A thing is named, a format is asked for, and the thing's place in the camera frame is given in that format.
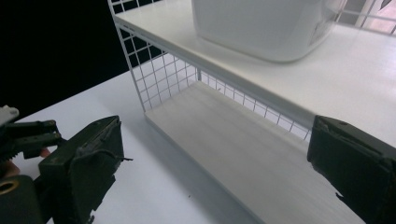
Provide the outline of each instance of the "white plastic container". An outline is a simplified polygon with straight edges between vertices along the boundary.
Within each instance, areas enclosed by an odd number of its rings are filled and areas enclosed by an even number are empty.
[[[274,62],[304,57],[328,36],[345,0],[191,0],[199,36]]]

